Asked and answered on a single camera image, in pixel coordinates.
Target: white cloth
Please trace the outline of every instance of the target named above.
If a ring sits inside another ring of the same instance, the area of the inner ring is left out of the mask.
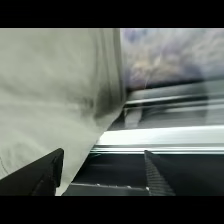
[[[61,195],[124,99],[119,30],[0,29],[0,178],[65,150]]]

